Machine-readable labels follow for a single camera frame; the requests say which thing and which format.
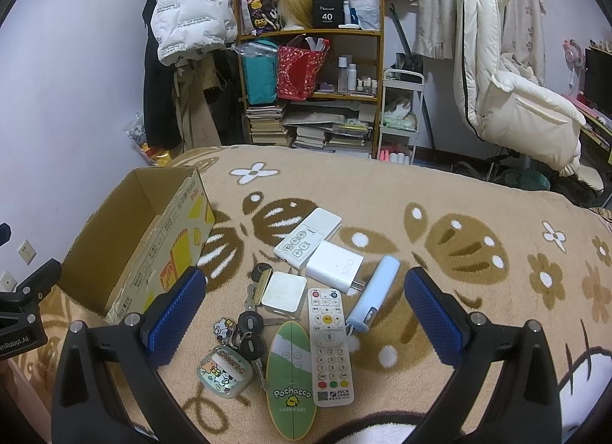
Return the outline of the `cartoon earbud case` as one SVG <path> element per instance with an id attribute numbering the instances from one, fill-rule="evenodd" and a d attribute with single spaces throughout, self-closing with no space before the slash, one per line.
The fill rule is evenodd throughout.
<path id="1" fill-rule="evenodd" d="M 222 398 L 237 398 L 253 379 L 251 363 L 228 346 L 216 346 L 198 364 L 196 375 L 205 388 Z"/>

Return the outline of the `cardboard box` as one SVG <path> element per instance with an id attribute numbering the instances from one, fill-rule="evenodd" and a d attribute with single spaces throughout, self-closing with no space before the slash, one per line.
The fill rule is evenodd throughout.
<path id="1" fill-rule="evenodd" d="M 134 169 L 83 226 L 58 286 L 116 324 L 130 312 L 146 311 L 197 264 L 214 225 L 197 168 Z"/>

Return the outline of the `black key bunch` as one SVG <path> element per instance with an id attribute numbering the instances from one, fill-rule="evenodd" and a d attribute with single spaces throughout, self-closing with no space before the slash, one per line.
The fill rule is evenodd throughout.
<path id="1" fill-rule="evenodd" d="M 236 333 L 232 336 L 232 342 L 238 349 L 239 354 L 249 361 L 257 375 L 261 389 L 268 391 L 268 383 L 265 379 L 264 364 L 261 359 L 267 353 L 267 345 L 261 334 L 265 327 L 280 326 L 285 318 L 264 318 L 256 311 L 254 303 L 255 284 L 247 285 L 247 298 L 244 303 L 244 311 L 236 321 Z"/>

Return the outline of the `white remote control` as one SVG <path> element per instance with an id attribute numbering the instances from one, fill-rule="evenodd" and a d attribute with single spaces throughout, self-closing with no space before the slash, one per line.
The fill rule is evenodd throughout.
<path id="1" fill-rule="evenodd" d="M 320 408 L 348 406 L 355 389 L 341 293 L 313 287 L 307 299 L 314 403 Z"/>

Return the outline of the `green oval Pochacco remote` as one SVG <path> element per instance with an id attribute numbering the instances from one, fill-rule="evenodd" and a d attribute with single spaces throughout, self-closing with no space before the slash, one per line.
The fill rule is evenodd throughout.
<path id="1" fill-rule="evenodd" d="M 298 322 L 285 322 L 277 330 L 265 376 L 273 425 L 285 440 L 302 440 L 312 428 L 317 406 L 312 391 L 310 340 Z"/>

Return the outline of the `yellow lighter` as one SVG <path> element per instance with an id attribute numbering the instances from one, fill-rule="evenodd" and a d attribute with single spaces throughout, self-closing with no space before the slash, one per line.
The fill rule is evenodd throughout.
<path id="1" fill-rule="evenodd" d="M 260 304 L 272 274 L 273 268 L 268 263 L 258 263 L 253 268 L 251 279 L 254 282 L 253 302 L 256 306 Z"/>

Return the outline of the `white square box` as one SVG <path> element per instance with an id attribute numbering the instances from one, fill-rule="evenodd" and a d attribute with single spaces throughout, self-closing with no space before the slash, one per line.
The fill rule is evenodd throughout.
<path id="1" fill-rule="evenodd" d="M 269 311 L 297 318 L 303 308 L 306 289 L 306 277 L 275 271 L 268 281 L 260 303 Z"/>

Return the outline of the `white charger block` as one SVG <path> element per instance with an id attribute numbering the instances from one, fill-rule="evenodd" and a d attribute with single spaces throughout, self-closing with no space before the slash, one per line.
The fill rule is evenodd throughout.
<path id="1" fill-rule="evenodd" d="M 363 260 L 361 254 L 324 241 L 307 261 L 305 274 L 324 286 L 347 294 Z"/>

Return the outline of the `white switch panel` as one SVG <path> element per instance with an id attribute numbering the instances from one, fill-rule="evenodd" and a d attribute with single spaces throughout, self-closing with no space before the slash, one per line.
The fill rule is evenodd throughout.
<path id="1" fill-rule="evenodd" d="M 275 257 L 302 271 L 319 244 L 341 227 L 341 218 L 317 207 L 274 248 Z"/>

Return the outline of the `beige patterned blanket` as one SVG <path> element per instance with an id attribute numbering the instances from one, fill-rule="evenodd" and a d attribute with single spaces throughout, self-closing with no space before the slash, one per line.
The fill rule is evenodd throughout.
<path id="1" fill-rule="evenodd" d="M 611 410 L 611 225 L 565 196 L 522 191 L 429 168 L 291 150 L 206 147 L 172 162 L 196 166 L 216 225 L 202 254 L 207 294 L 161 376 L 211 443 L 288 443 L 254 382 L 235 400 L 204 389 L 195 368 L 236 318 L 258 261 L 315 207 L 342 218 L 334 244 L 363 255 L 367 281 L 383 255 L 402 263 L 371 330 L 350 338 L 355 401 L 317 410 L 300 443 L 402 443 L 452 374 L 402 294 L 427 269 L 467 311 L 498 324 L 538 320 L 551 349 L 563 438 Z"/>

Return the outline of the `teal bag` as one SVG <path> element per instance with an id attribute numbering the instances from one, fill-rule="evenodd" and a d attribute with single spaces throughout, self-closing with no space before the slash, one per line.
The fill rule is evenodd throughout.
<path id="1" fill-rule="evenodd" d="M 277 100 L 278 45 L 259 39 L 237 45 L 236 53 L 242 58 L 249 104 L 273 104 Z"/>

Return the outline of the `black box with 40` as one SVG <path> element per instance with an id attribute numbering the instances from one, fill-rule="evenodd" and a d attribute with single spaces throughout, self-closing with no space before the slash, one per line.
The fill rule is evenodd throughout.
<path id="1" fill-rule="evenodd" d="M 312 0 L 312 26 L 338 28 L 344 23 L 344 0 Z"/>

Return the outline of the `wall socket lower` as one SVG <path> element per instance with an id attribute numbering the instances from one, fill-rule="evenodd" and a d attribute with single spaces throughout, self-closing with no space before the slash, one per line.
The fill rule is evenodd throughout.
<path id="1" fill-rule="evenodd" d="M 16 288 L 16 279 L 9 271 L 4 271 L 0 277 L 0 291 L 4 293 L 13 293 Z"/>

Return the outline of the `wall socket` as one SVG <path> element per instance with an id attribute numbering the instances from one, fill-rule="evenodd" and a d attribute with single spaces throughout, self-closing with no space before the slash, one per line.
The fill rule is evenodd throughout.
<path id="1" fill-rule="evenodd" d="M 13 293 L 16 288 L 16 279 L 9 271 L 4 271 L 0 277 L 0 291 L 4 293 Z"/>
<path id="2" fill-rule="evenodd" d="M 22 258 L 23 262 L 29 266 L 34 257 L 36 257 L 36 251 L 28 240 L 25 240 L 18 248 L 18 254 Z"/>

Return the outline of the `wall socket upper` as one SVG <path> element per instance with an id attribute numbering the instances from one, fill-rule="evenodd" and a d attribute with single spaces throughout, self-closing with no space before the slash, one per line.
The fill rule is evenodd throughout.
<path id="1" fill-rule="evenodd" d="M 34 257 L 36 257 L 36 251 L 28 240 L 25 240 L 18 248 L 18 254 L 22 258 L 23 262 L 29 266 Z"/>

